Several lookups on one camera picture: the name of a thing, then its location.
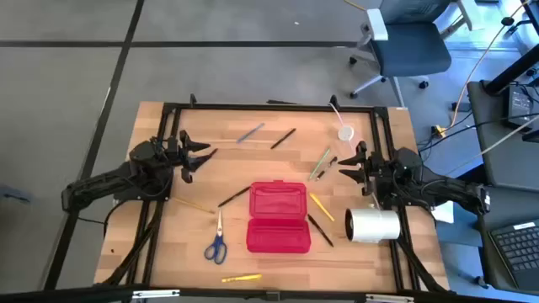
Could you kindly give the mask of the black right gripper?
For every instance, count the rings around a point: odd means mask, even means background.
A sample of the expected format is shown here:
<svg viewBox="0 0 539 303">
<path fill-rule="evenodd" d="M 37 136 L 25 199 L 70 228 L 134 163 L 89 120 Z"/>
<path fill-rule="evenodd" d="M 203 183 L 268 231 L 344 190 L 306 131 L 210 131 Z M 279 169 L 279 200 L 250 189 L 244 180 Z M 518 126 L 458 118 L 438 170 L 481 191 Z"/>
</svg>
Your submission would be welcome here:
<svg viewBox="0 0 539 303">
<path fill-rule="evenodd" d="M 368 196 L 375 190 L 371 178 L 381 178 L 383 176 L 384 171 L 387 170 L 387 161 L 378 151 L 372 151 L 370 155 L 367 155 L 365 141 L 359 142 L 356 151 L 358 153 L 353 157 L 339 161 L 339 165 L 355 166 L 360 164 L 360 168 L 357 170 L 340 169 L 339 172 L 356 183 L 363 183 L 362 195 Z"/>
</svg>

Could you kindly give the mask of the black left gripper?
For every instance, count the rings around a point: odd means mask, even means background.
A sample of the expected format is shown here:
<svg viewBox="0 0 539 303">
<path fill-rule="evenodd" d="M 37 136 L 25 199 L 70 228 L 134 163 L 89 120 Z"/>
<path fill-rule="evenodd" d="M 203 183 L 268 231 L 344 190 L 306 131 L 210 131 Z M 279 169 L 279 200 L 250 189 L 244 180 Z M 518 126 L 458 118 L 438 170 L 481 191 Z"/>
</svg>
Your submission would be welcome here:
<svg viewBox="0 0 539 303">
<path fill-rule="evenodd" d="M 181 167 L 181 178 L 186 183 L 192 183 L 190 171 L 197 171 L 216 154 L 217 149 L 204 156 L 188 157 L 188 152 L 202 151 L 211 146 L 207 143 L 187 141 L 188 139 L 185 130 L 181 130 L 177 136 L 170 136 L 167 139 L 166 154 L 173 167 Z"/>
</svg>

